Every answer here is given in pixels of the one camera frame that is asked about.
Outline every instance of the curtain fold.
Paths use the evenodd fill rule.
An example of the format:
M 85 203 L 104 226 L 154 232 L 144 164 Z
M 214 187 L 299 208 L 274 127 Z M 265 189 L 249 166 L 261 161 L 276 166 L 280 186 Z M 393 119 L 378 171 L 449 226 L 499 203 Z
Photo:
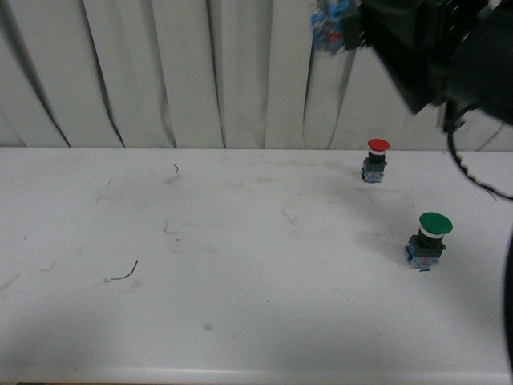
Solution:
M 169 148 L 164 77 L 150 2 L 85 0 L 113 120 L 128 148 Z
M 272 0 L 210 0 L 216 84 L 226 148 L 263 148 Z
M 223 148 L 205 0 L 153 2 L 169 116 L 179 148 Z
M 79 0 L 8 1 L 55 121 L 72 147 L 122 147 Z

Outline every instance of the white table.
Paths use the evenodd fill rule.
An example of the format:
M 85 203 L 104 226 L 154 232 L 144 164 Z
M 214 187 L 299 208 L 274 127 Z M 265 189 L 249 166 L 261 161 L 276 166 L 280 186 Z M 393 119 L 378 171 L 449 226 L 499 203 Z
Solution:
M 510 383 L 513 205 L 445 152 L 389 152 L 376 185 L 365 156 L 1 149 L 0 380 Z M 513 154 L 464 158 L 513 192 Z M 420 273 L 426 211 L 454 231 Z

